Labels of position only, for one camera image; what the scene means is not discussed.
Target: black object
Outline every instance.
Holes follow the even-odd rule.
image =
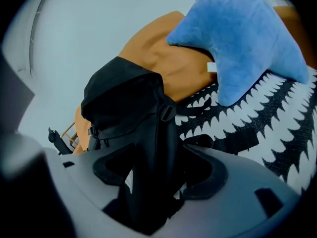
[[[268,217],[272,217],[283,207],[282,202],[270,188],[257,189],[254,193],[257,195]]]
[[[60,137],[60,134],[56,130],[51,130],[51,128],[49,128],[49,141],[54,144],[56,149],[59,151],[59,155],[73,153]]]
[[[63,165],[64,165],[65,168],[68,168],[68,167],[71,167],[71,166],[73,166],[75,164],[73,162],[71,162],[71,161],[67,161],[67,162],[64,162]]]
[[[88,150],[104,149],[106,153],[94,163],[93,170],[103,182],[121,186],[121,190],[133,171],[133,193],[127,192],[123,197],[128,211],[124,216],[130,216],[129,226],[133,229],[152,234],[184,199],[210,198],[224,186],[226,167],[213,157],[183,148],[176,132],[176,114],[199,116],[210,105],[209,98],[202,107],[177,106],[164,95],[161,75],[120,57],[108,62],[89,80],[81,104],[82,116],[92,123]],[[258,144],[254,131],[235,135],[239,135],[239,142],[233,143],[235,136],[212,141],[203,135],[192,140],[210,148],[227,144],[232,153]],[[176,200],[173,195],[185,182],[184,196]]]

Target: black bag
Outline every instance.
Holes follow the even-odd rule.
[[[120,186],[118,199],[104,209],[107,214],[149,235],[184,199],[208,198],[224,185],[224,165],[186,150],[176,132],[176,114],[198,116],[210,105],[211,99],[203,107],[176,106],[164,95],[161,75],[120,57],[91,77],[81,104],[82,116],[93,125],[88,151],[108,153],[93,170],[106,184]],[[206,135],[191,139],[197,142],[213,144]],[[130,189],[124,182],[131,170]],[[176,200],[173,196],[185,182],[187,189]]]

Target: black and white patterned blanket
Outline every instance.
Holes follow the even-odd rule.
[[[212,100],[210,108],[200,117],[175,118],[178,135],[184,140],[208,134],[215,140],[253,128],[259,144],[238,155],[267,167],[301,194],[316,172],[317,71],[310,67],[309,71],[307,85],[266,71],[230,107],[218,104],[218,85],[211,84],[180,103],[181,106],[198,107],[207,98]]]

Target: white tag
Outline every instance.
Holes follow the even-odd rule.
[[[217,72],[217,66],[215,62],[207,62],[207,71],[208,72]]]
[[[131,170],[127,179],[124,181],[125,184],[129,187],[130,193],[132,194],[132,187],[133,187],[133,171]]]

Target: blue pillow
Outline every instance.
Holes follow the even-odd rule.
[[[267,69],[300,83],[309,78],[300,48],[265,0],[196,0],[167,43],[212,54],[223,106],[237,102]]]

